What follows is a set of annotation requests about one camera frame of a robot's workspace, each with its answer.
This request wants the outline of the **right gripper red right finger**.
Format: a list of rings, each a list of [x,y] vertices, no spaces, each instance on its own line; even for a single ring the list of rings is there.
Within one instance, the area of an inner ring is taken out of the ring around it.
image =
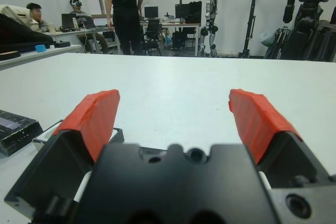
[[[262,94],[242,89],[229,93],[238,135],[271,188],[330,183],[330,175],[292,124]]]

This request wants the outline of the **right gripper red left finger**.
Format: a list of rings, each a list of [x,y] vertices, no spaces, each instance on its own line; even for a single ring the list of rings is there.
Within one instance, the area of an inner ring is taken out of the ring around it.
[[[29,219],[68,219],[84,178],[109,143],[118,90],[89,94],[54,130],[4,202]]]

